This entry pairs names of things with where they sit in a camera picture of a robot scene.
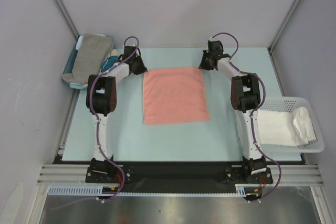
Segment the grey towel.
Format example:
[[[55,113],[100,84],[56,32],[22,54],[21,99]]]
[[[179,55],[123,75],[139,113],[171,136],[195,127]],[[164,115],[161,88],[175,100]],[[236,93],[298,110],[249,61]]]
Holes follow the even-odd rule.
[[[84,34],[78,50],[73,69],[70,73],[62,74],[61,78],[67,83],[85,85],[91,74],[98,74],[104,58],[113,49],[114,41],[110,37]]]

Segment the pink towel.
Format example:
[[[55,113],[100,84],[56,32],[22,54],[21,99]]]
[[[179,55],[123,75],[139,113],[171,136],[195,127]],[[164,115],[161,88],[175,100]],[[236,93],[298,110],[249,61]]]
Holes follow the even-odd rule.
[[[168,125],[207,121],[202,71],[194,67],[153,69],[143,79],[143,123]]]

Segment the white towel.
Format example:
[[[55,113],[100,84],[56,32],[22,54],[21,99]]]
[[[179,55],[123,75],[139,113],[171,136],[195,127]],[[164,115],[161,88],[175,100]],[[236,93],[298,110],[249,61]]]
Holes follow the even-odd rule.
[[[291,112],[259,110],[257,115],[261,144],[296,147],[316,139],[307,108]]]

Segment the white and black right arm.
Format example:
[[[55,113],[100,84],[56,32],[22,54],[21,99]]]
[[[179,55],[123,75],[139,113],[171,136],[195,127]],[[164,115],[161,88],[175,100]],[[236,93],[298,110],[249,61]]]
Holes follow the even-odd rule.
[[[260,150],[257,124],[258,108],[264,100],[260,97],[256,74],[240,70],[232,63],[219,40],[209,40],[203,51],[199,68],[223,73],[231,83],[230,102],[236,112],[238,136],[243,148],[243,163],[239,178],[254,183],[266,172],[266,157]]]

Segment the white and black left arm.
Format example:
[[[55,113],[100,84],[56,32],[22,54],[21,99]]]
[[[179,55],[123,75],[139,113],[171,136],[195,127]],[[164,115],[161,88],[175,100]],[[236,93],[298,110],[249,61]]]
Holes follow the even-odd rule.
[[[113,151],[108,143],[108,119],[117,106],[117,84],[130,74],[147,71],[137,46],[124,46],[123,54],[108,69],[92,74],[88,79],[86,106],[93,116],[96,144],[90,161],[86,182],[110,183],[123,170],[113,162]]]

